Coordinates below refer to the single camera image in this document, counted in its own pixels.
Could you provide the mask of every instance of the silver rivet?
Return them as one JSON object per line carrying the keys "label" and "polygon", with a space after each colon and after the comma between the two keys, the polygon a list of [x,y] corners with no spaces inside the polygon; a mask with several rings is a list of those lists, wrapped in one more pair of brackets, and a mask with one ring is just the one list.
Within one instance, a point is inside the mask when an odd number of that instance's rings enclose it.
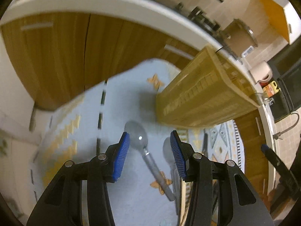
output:
{"label": "silver rivet", "polygon": [[193,158],[195,158],[195,159],[201,159],[202,155],[200,153],[194,153],[193,154]]}
{"label": "silver rivet", "polygon": [[65,162],[65,167],[72,167],[73,162],[72,161],[66,161]]}
{"label": "silver rivet", "polygon": [[235,162],[232,161],[232,160],[228,160],[228,161],[227,161],[227,165],[228,165],[229,167],[234,167],[234,166],[235,166]]}
{"label": "silver rivet", "polygon": [[105,154],[105,153],[99,154],[99,155],[98,155],[98,159],[101,160],[101,161],[102,161],[102,160],[105,160],[105,159],[106,159],[106,154]]}

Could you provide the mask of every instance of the spoon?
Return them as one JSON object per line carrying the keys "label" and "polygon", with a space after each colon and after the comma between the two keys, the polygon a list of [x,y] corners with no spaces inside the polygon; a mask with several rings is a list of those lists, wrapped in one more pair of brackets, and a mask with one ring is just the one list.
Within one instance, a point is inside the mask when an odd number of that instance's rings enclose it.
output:
{"label": "spoon", "polygon": [[174,194],[166,184],[165,178],[161,175],[153,156],[147,150],[148,138],[143,126],[136,121],[128,121],[124,126],[124,131],[130,135],[130,145],[141,153],[147,167],[165,192],[167,198],[170,201],[174,201]]}
{"label": "spoon", "polygon": [[171,180],[173,181],[173,193],[176,197],[176,213],[180,214],[181,207],[181,181],[177,170],[175,158],[170,145],[170,137],[166,138],[163,144],[163,156],[170,166]]}

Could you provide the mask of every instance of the translucent yellow bin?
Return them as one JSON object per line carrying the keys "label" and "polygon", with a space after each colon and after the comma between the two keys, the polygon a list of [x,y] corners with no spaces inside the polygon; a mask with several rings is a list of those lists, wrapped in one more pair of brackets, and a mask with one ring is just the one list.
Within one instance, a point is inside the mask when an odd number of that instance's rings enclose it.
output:
{"label": "translucent yellow bin", "polygon": [[157,121],[184,128],[212,127],[257,109],[254,93],[238,69],[206,46],[157,95]]}

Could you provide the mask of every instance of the kitchen counter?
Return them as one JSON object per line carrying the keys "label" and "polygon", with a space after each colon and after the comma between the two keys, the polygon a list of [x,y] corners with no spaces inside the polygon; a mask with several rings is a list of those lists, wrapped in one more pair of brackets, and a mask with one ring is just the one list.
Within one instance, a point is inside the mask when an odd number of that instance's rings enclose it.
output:
{"label": "kitchen counter", "polygon": [[[151,0],[19,0],[12,4],[0,21],[3,25],[12,20],[37,13],[54,11],[85,12],[118,17],[164,32],[197,50],[211,44],[216,50],[222,45],[199,26],[179,15],[175,11]],[[256,84],[248,71],[246,63],[235,60],[224,49],[220,52],[235,65],[252,83],[258,93],[262,88]],[[264,128],[266,144],[279,155],[278,142],[273,140],[275,124],[268,104],[262,103],[259,108],[261,121]],[[268,192],[273,189],[275,169],[269,163]]]}

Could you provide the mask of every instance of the faucet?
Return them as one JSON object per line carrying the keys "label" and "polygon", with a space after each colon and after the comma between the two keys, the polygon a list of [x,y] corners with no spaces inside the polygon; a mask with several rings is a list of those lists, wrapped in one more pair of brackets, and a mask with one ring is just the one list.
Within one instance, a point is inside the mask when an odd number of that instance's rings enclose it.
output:
{"label": "faucet", "polygon": [[297,125],[297,123],[299,122],[299,119],[300,119],[300,115],[299,115],[299,113],[298,113],[297,111],[291,112],[291,115],[293,115],[293,114],[296,114],[296,115],[298,116],[297,121],[295,122],[295,124],[293,124],[292,126],[290,126],[289,128],[285,129],[285,130],[282,131],[282,132],[279,132],[279,133],[274,134],[274,135],[273,135],[273,138],[274,138],[275,140],[277,140],[277,139],[281,139],[281,140],[282,140],[282,138],[280,138],[280,136],[281,136],[282,134],[286,133],[287,131],[291,130],[292,128],[294,128],[294,127]]}

